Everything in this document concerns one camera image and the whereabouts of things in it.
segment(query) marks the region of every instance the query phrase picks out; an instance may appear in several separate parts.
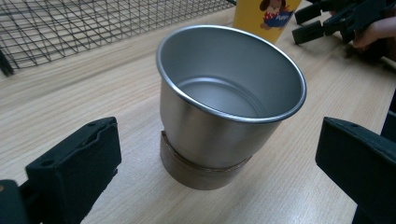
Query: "table surface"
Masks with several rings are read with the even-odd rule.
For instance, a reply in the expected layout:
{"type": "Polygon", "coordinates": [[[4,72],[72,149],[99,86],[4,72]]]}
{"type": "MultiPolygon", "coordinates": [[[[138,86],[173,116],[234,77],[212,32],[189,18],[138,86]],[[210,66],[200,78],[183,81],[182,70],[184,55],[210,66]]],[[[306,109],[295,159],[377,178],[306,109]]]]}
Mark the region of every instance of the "table surface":
{"type": "Polygon", "coordinates": [[[296,46],[294,19],[276,45],[304,73],[303,108],[222,189],[189,189],[163,168],[155,50],[178,27],[232,20],[233,8],[0,77],[0,178],[23,183],[29,162],[114,116],[122,164],[82,223],[351,223],[356,204],[315,163],[321,123],[334,117],[379,133],[396,66],[363,61],[337,35],[296,46]]]}

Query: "cup rim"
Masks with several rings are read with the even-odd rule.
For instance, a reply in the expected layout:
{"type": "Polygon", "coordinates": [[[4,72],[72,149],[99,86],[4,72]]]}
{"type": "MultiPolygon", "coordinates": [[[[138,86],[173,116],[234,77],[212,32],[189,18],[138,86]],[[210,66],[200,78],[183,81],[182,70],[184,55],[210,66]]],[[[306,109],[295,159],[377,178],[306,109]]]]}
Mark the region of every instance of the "cup rim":
{"type": "Polygon", "coordinates": [[[246,31],[243,30],[239,30],[233,27],[227,27],[227,26],[221,26],[221,25],[207,25],[207,24],[202,24],[202,25],[192,25],[192,26],[187,26],[187,27],[182,27],[179,29],[176,29],[175,31],[173,31],[172,33],[170,33],[168,36],[166,36],[163,41],[160,43],[158,49],[157,49],[157,54],[156,54],[156,64],[157,64],[157,69],[160,72],[160,75],[163,79],[163,81],[166,82],[166,84],[173,90],[175,91],[175,93],[177,94],[178,97],[180,97],[181,99],[183,99],[184,101],[188,102],[191,105],[194,105],[195,107],[201,109],[202,111],[212,114],[214,116],[217,117],[221,117],[224,119],[228,119],[228,120],[232,120],[232,121],[236,121],[236,122],[243,122],[243,123],[272,123],[272,122],[278,122],[281,121],[283,119],[287,119],[289,117],[291,117],[292,115],[294,115],[295,113],[297,113],[298,110],[300,110],[300,108],[303,106],[305,98],[306,98],[306,82],[305,82],[305,78],[303,73],[301,72],[300,68],[297,66],[297,64],[285,53],[283,52],[281,49],[279,49],[278,47],[276,47],[275,45],[273,45],[272,43],[266,41],[265,39],[248,33],[246,31]],[[192,29],[220,29],[220,30],[224,30],[227,32],[236,32],[239,33],[240,35],[245,35],[249,38],[255,38],[260,40],[261,42],[263,42],[263,44],[269,45],[271,48],[273,48],[275,51],[277,51],[278,53],[280,53],[283,57],[285,57],[285,59],[287,61],[290,62],[290,64],[295,68],[295,71],[299,77],[300,80],[300,84],[301,84],[301,95],[300,95],[300,100],[298,101],[298,103],[290,110],[275,115],[275,116],[271,116],[271,117],[262,117],[262,118],[254,118],[254,117],[243,117],[243,116],[238,116],[238,115],[233,115],[233,114],[229,114],[220,110],[217,110],[213,107],[204,105],[196,100],[194,100],[193,98],[191,98],[188,94],[186,94],[184,91],[182,91],[172,80],[171,78],[166,75],[166,72],[163,68],[163,64],[161,61],[161,55],[163,53],[163,46],[166,44],[166,42],[171,39],[174,35],[177,35],[179,33],[183,33],[185,31],[188,30],[192,30],[192,29]]]}

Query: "metal cup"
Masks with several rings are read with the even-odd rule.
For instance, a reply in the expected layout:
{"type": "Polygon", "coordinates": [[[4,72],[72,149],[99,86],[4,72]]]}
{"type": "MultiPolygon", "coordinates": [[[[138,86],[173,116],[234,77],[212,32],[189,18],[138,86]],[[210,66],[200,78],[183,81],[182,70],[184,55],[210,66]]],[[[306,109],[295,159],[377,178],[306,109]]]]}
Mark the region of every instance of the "metal cup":
{"type": "Polygon", "coordinates": [[[159,46],[157,66],[163,164],[194,189],[230,183],[306,96],[304,76],[285,53],[234,28],[179,29],[159,46]]]}

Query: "cup bottom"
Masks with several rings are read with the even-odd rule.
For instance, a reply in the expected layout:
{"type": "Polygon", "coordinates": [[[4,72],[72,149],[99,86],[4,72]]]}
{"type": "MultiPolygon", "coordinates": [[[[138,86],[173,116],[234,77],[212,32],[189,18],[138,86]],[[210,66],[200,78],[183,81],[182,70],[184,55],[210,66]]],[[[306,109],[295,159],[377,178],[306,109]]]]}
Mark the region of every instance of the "cup bottom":
{"type": "Polygon", "coordinates": [[[222,169],[196,165],[181,157],[169,144],[164,131],[161,133],[161,160],[167,172],[179,183],[192,189],[219,189],[235,178],[251,157],[222,169]]]}
{"type": "Polygon", "coordinates": [[[192,99],[228,114],[261,118],[267,113],[260,100],[238,83],[220,77],[199,76],[177,83],[192,99]]]}

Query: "wire rack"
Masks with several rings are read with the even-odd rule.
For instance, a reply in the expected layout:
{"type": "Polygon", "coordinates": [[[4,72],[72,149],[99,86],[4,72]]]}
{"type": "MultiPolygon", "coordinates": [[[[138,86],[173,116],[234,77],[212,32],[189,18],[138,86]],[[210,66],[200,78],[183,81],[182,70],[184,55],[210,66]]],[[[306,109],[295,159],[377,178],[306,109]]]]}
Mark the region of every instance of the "wire rack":
{"type": "Polygon", "coordinates": [[[233,7],[226,0],[0,0],[0,68],[62,59],[233,7]]]}

